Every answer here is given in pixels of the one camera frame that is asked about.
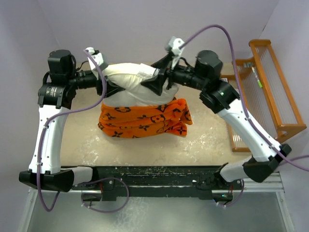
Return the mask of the white pillow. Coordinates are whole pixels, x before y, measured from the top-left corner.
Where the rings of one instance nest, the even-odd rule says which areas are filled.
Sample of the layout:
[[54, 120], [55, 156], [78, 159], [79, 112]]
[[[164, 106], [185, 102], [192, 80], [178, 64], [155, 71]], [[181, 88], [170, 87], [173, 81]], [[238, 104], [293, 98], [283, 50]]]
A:
[[161, 95], [156, 95], [141, 85], [142, 81], [150, 79], [155, 73], [155, 68], [143, 63], [109, 65], [104, 70], [104, 74], [109, 81], [124, 90], [105, 97], [103, 103], [111, 107], [153, 106], [169, 103], [179, 91], [177, 84], [167, 89], [168, 83], [165, 82]]

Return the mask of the orange patterned pillowcase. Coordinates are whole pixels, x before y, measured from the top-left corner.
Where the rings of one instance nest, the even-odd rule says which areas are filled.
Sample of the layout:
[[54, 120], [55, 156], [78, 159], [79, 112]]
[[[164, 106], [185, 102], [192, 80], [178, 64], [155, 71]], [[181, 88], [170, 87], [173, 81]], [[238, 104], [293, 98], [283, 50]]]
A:
[[185, 137], [192, 125], [185, 99], [173, 98], [167, 104], [153, 106], [101, 106], [98, 128], [115, 138], [144, 138], [163, 133]]

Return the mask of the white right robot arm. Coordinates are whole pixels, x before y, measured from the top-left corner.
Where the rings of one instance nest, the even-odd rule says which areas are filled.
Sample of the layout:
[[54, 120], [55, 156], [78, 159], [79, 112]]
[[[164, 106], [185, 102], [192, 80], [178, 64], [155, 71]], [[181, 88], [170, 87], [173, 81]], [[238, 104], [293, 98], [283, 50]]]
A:
[[242, 105], [239, 92], [220, 78], [223, 63], [215, 52], [200, 51], [194, 67], [173, 65], [172, 58], [172, 53], [168, 53], [153, 67], [142, 65], [138, 72], [141, 85], [158, 96], [173, 84], [199, 90], [202, 103], [231, 126], [252, 154], [241, 162], [221, 166], [216, 172], [215, 185], [226, 189], [243, 178], [262, 183], [291, 152], [291, 147], [272, 138]]

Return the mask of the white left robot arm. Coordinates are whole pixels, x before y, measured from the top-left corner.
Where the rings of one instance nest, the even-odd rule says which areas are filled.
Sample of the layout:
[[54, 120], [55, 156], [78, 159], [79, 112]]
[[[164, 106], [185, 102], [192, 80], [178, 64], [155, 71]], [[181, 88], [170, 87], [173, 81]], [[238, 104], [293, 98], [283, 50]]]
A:
[[56, 50], [48, 57], [49, 71], [38, 91], [39, 129], [34, 154], [19, 181], [29, 187], [56, 192], [68, 192], [82, 183], [88, 189], [99, 185], [99, 177], [91, 167], [62, 168], [60, 150], [63, 131], [78, 89], [95, 88], [105, 97], [108, 86], [103, 70], [108, 67], [105, 57], [96, 49], [85, 50], [90, 70], [82, 71], [69, 50]]

